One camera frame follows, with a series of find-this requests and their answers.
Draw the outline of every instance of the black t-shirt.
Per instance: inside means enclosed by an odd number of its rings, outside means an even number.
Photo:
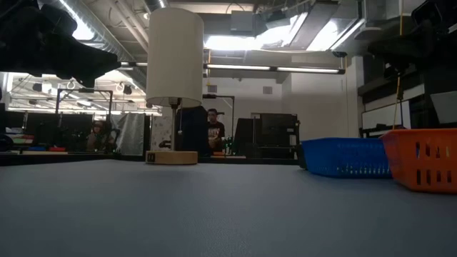
[[[214,124],[211,124],[208,122],[208,140],[214,140],[217,138],[223,138],[226,136],[226,128],[224,125],[220,122],[216,122]],[[222,141],[218,143],[218,145],[213,148],[213,151],[221,151],[222,150]]]

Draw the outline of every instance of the blue basket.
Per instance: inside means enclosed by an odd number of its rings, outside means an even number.
[[[391,178],[381,139],[323,138],[302,141],[311,173],[339,178]]]

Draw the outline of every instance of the lamp shade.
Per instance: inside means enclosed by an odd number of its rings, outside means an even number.
[[[201,104],[203,36],[203,21],[193,12],[162,8],[151,13],[148,103],[170,106],[170,98],[181,98],[184,108]]]

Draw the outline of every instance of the gray table surface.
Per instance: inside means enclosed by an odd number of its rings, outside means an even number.
[[[0,256],[457,256],[457,197],[294,166],[0,167]]]

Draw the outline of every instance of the white wall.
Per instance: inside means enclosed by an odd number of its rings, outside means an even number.
[[[207,80],[204,79],[203,93],[207,94]],[[238,79],[210,78],[211,85],[217,85],[217,95],[235,96],[235,119],[234,130],[238,118],[251,118],[252,113],[281,113],[282,85],[277,84],[275,79]],[[273,94],[264,95],[263,87],[271,86]],[[231,135],[231,99],[204,99],[205,109],[215,108],[218,112],[224,112],[222,122],[226,127],[226,136]]]
[[[292,97],[292,74],[290,74],[282,85],[281,111],[284,114],[292,114],[289,101]]]
[[[285,81],[281,108],[298,114],[301,140],[358,137],[363,111],[357,95],[363,83],[361,62],[362,58],[355,57],[345,75],[291,74],[290,93]]]

